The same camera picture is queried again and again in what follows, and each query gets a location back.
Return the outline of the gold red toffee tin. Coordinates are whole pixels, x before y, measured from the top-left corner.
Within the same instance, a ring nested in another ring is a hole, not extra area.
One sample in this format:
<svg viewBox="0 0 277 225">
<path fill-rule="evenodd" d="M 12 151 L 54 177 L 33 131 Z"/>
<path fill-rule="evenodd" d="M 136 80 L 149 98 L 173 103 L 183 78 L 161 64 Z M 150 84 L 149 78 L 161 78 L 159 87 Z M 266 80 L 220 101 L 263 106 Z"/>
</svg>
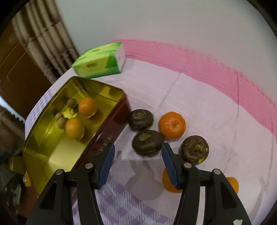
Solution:
<svg viewBox="0 0 277 225">
<path fill-rule="evenodd" d="M 56 170 L 77 170 L 115 142 L 130 112 L 122 89 L 70 78 L 43 108 L 24 144 L 23 157 L 36 193 L 42 193 Z"/>
</svg>

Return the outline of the beige patterned curtain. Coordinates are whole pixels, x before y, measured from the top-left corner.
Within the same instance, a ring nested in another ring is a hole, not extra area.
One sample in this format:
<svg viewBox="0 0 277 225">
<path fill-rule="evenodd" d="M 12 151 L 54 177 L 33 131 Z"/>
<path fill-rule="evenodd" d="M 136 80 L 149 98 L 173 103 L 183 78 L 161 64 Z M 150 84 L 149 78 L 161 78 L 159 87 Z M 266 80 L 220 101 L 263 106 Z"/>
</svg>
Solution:
<svg viewBox="0 0 277 225">
<path fill-rule="evenodd" d="M 79 57 L 55 1 L 29 1 L 12 25 L 20 44 L 51 84 Z"/>
</svg>

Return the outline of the brown longan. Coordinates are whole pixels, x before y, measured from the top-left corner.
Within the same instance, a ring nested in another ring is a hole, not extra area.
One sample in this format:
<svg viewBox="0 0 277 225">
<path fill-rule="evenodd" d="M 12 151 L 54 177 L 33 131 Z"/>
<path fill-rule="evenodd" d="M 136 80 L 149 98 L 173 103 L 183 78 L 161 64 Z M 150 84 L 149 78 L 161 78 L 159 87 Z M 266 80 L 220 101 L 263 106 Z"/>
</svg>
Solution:
<svg viewBox="0 0 277 225">
<path fill-rule="evenodd" d="M 75 108 L 77 106 L 77 100 L 75 98 L 70 98 L 68 101 L 67 101 L 67 106 L 68 108 Z"/>
<path fill-rule="evenodd" d="M 58 121 L 59 119 L 63 118 L 63 114 L 61 112 L 58 112 L 56 115 L 55 115 L 55 120 Z"/>
<path fill-rule="evenodd" d="M 59 118 L 58 121 L 57 121 L 57 126 L 58 126 L 60 129 L 64 129 L 65 126 L 66 126 L 67 121 L 68 121 L 67 118 Z"/>
</svg>

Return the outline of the brown wooden door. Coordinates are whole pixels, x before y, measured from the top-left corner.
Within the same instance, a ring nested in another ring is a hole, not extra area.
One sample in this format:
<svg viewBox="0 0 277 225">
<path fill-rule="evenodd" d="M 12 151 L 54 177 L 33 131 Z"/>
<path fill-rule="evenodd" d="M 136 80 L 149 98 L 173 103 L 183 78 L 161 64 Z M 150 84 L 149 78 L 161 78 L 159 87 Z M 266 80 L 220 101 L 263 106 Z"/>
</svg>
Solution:
<svg viewBox="0 0 277 225">
<path fill-rule="evenodd" d="M 26 119 L 51 83 L 20 44 L 12 23 L 1 35 L 1 97 Z"/>
</svg>

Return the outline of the yellow orange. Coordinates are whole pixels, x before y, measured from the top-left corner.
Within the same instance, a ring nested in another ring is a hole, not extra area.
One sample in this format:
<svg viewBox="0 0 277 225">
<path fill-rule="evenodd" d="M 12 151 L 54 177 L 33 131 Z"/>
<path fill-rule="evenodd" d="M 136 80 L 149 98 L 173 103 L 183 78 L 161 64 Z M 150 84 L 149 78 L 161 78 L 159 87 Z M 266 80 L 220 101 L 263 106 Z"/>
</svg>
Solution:
<svg viewBox="0 0 277 225">
<path fill-rule="evenodd" d="M 93 98 L 84 97 L 78 104 L 78 112 L 86 117 L 92 117 L 97 112 L 97 105 Z"/>
<path fill-rule="evenodd" d="M 227 177 L 228 182 L 231 184 L 232 188 L 234 189 L 235 193 L 239 193 L 239 182 L 235 177 Z"/>
<path fill-rule="evenodd" d="M 81 140 L 84 136 L 85 128 L 79 118 L 71 118 L 65 126 L 65 133 L 69 138 Z"/>
</svg>

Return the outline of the orange tangerine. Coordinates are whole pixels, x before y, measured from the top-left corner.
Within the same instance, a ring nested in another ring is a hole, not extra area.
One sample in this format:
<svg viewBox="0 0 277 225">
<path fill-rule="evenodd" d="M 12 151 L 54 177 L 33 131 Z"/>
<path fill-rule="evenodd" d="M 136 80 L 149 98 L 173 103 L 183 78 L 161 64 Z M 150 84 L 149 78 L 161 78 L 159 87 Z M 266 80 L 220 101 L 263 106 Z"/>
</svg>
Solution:
<svg viewBox="0 0 277 225">
<path fill-rule="evenodd" d="M 184 134 L 186 122 L 179 113 L 168 112 L 161 116 L 158 127 L 166 140 L 177 140 Z"/>
<path fill-rule="evenodd" d="M 170 193 L 175 193 L 175 194 L 182 193 L 182 190 L 177 190 L 171 184 L 171 181 L 169 179 L 169 176 L 168 176 L 168 173 L 167 173 L 166 169 L 164 169 L 163 174 L 162 174 L 162 184 L 163 184 L 164 188 Z"/>
</svg>

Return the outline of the pink purple checkered tablecloth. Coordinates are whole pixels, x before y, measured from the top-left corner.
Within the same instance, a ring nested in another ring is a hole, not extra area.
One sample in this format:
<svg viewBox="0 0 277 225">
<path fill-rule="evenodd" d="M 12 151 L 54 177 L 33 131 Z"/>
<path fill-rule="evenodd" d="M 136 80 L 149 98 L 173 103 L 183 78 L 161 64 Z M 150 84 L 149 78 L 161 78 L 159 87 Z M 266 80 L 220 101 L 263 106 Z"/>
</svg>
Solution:
<svg viewBox="0 0 277 225">
<path fill-rule="evenodd" d="M 27 224 L 276 224 L 276 103 L 192 50 L 88 49 L 25 133 Z"/>
</svg>

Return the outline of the green tissue pack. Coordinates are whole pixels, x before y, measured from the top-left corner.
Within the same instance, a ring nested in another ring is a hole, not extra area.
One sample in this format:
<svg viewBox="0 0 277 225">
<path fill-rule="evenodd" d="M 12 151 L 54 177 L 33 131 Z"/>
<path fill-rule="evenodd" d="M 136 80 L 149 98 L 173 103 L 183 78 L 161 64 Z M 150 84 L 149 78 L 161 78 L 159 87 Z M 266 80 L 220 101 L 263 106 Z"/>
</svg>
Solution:
<svg viewBox="0 0 277 225">
<path fill-rule="evenodd" d="M 74 72 L 82 78 L 96 78 L 122 72 L 126 54 L 122 42 L 114 42 L 85 51 L 72 64 Z"/>
</svg>

